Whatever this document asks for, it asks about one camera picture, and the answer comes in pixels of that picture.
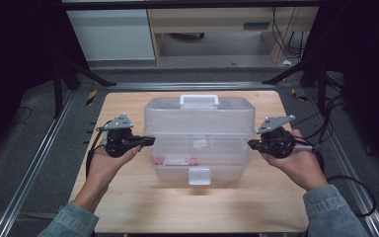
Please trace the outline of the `light wooden desk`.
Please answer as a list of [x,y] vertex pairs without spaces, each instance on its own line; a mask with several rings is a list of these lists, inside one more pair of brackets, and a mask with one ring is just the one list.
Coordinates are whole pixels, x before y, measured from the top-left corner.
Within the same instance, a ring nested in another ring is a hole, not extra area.
[[164,34],[260,32],[273,62],[282,59],[293,32],[310,32],[318,7],[148,10],[155,58]]

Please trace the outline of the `clear plastic storage box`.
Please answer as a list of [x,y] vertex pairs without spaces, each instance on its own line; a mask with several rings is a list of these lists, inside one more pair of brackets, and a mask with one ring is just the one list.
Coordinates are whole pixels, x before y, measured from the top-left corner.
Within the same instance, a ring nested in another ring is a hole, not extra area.
[[[144,133],[156,137],[152,166],[162,181],[210,185],[235,181],[251,161],[248,140],[255,134],[256,108],[240,97],[181,95],[152,99],[144,108]],[[195,140],[207,146],[194,149]],[[154,165],[160,158],[196,158],[196,166]]]

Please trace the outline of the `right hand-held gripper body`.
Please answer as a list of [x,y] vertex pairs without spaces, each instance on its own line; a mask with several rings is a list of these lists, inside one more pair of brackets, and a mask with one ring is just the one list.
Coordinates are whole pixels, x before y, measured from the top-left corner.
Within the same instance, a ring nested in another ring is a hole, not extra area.
[[294,149],[294,138],[282,126],[295,120],[294,115],[285,117],[267,117],[257,129],[257,134],[261,136],[262,146],[266,147],[265,153],[275,158],[286,158]]

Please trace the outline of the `person's left hand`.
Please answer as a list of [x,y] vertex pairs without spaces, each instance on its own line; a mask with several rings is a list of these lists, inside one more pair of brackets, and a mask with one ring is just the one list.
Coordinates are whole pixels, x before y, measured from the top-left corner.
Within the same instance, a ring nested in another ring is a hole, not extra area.
[[105,193],[120,168],[131,161],[139,151],[140,147],[137,146],[122,156],[113,158],[103,148],[98,148],[92,157],[85,190],[91,194]]

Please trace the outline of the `white cabinet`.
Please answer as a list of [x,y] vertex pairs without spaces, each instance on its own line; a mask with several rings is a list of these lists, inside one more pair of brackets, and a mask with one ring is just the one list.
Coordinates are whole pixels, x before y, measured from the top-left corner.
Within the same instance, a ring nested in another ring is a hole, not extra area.
[[145,10],[68,11],[88,61],[155,58]]

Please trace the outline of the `black metal stand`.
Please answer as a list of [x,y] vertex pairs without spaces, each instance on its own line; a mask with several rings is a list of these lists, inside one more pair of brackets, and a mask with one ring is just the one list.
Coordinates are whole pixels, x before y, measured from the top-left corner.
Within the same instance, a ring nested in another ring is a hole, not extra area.
[[303,87],[310,87],[315,81],[318,82],[318,108],[323,112],[326,108],[326,87],[327,87],[327,58],[322,52],[313,52],[306,55],[299,63],[283,71],[270,80],[264,81],[264,84],[275,85],[287,78],[288,76],[303,71],[304,74],[300,80]]
[[97,82],[104,87],[115,86],[114,82],[110,82],[97,74],[93,73],[90,69],[86,69],[71,59],[69,59],[64,53],[56,53],[54,55],[53,66],[53,84],[54,84],[54,101],[55,112],[54,117],[57,119],[63,111],[63,96],[62,96],[62,82],[65,82],[69,90],[76,90],[80,86],[79,79],[76,74],[80,73],[89,79]]

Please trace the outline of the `person's right hand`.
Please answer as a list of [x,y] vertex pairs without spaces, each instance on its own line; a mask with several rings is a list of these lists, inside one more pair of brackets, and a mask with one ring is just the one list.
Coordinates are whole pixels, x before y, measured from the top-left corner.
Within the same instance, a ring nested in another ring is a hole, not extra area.
[[294,150],[288,157],[283,159],[278,159],[265,153],[262,154],[262,157],[270,166],[282,171],[291,181],[306,192],[325,186],[328,183],[316,156],[311,151]]

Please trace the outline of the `yellow black tape strip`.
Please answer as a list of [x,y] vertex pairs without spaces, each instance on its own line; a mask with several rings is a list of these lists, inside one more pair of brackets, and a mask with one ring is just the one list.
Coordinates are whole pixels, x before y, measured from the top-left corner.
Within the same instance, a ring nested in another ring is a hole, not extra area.
[[95,99],[95,97],[96,97],[96,95],[97,95],[97,90],[92,90],[91,92],[90,92],[90,94],[89,94],[89,96],[88,96],[88,99],[87,99],[87,101],[86,101],[86,106],[90,106],[90,105],[92,105],[92,103],[93,103],[93,101],[94,101],[94,99]]
[[305,96],[299,96],[296,93],[296,90],[294,88],[290,89],[290,93],[291,93],[292,97],[295,98],[295,99],[297,99],[298,101],[301,101],[301,102],[307,102],[308,101],[307,97],[305,97]]

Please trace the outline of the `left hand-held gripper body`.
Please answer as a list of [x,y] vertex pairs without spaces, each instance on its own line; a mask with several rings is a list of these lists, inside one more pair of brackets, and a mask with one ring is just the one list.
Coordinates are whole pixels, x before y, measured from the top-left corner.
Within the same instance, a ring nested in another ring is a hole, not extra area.
[[103,127],[103,145],[112,157],[120,157],[134,147],[131,141],[133,123],[126,114],[108,121]]

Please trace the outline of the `metal floor rail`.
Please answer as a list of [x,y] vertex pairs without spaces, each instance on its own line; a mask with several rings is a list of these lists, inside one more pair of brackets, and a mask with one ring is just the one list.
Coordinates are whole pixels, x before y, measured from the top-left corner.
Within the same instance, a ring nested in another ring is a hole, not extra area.
[[339,94],[326,99],[326,108],[322,112],[318,108],[318,94],[314,89],[306,89],[307,96],[315,115],[311,120],[318,124],[311,134],[306,134],[309,141],[322,153],[322,161],[325,164],[325,174],[330,178],[330,183],[341,189],[352,210],[358,215],[358,219],[364,224],[370,237],[379,237],[379,201],[375,196],[375,188],[370,185],[375,180],[374,176],[366,179],[358,171],[358,166],[353,162],[345,150],[345,143],[341,142],[338,130],[346,132],[346,141],[354,142],[357,138],[354,129],[346,118],[340,118],[344,125],[336,125],[337,113],[341,109],[343,100]]
[[32,163],[23,177],[23,180],[18,185],[18,188],[15,191],[10,203],[0,216],[0,237],[8,236],[13,224],[20,214],[21,208],[23,207],[31,188],[36,181],[41,166],[45,161],[48,151],[50,150],[52,143],[66,118],[75,95],[76,91],[68,90],[66,92],[66,98],[62,100],[59,115],[52,120],[49,129],[46,131],[45,137],[38,147]]

